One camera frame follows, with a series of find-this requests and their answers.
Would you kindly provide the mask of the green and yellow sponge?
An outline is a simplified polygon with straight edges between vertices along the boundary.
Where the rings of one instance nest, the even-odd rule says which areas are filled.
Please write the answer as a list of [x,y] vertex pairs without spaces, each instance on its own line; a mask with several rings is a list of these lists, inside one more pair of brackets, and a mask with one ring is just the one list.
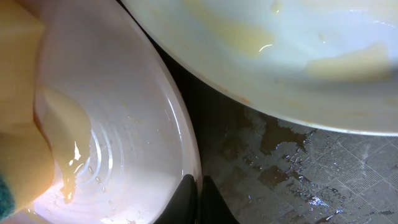
[[54,159],[34,121],[37,56],[45,27],[16,1],[1,1],[1,218],[41,196]]

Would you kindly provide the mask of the white plate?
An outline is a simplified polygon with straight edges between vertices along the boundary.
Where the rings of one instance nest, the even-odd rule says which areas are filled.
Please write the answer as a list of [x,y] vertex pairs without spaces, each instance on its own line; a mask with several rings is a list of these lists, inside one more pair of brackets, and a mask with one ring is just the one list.
[[397,135],[397,0],[130,0],[174,60],[260,112]]
[[47,25],[40,81],[79,102],[90,155],[65,203],[57,182],[34,206],[50,223],[154,223],[183,177],[201,167],[179,90],[120,3],[30,1]]

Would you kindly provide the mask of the white plate top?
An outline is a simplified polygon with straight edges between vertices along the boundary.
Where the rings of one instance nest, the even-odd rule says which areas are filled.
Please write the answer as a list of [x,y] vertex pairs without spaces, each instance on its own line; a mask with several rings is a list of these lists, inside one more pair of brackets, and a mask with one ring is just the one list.
[[397,0],[130,0],[174,60],[260,112],[397,135]]

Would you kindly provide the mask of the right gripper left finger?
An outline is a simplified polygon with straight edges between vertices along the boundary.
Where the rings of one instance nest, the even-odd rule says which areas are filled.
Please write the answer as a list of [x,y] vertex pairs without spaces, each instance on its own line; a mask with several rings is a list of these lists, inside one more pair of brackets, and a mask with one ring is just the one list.
[[195,179],[187,174],[172,195],[165,210],[154,224],[194,224],[198,204]]

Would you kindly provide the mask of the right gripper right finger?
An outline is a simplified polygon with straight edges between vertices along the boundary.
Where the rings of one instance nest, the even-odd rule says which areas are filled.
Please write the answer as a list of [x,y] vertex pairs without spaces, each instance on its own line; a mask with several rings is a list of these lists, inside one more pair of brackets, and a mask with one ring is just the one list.
[[213,179],[203,177],[203,187],[200,200],[201,224],[239,224],[229,210]]

